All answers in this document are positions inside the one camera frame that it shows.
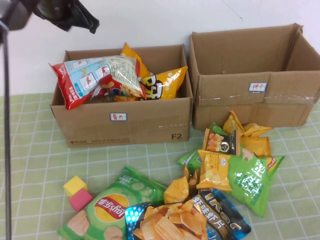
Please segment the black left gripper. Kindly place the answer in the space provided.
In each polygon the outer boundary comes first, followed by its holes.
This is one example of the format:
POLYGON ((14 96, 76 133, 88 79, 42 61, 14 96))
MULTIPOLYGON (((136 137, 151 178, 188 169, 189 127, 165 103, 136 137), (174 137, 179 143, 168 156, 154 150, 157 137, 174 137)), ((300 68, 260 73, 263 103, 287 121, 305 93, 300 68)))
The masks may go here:
POLYGON ((79 0, 40 0, 33 13, 43 20, 56 24, 65 32, 68 32, 74 25, 95 34, 100 25, 100 21, 79 0))

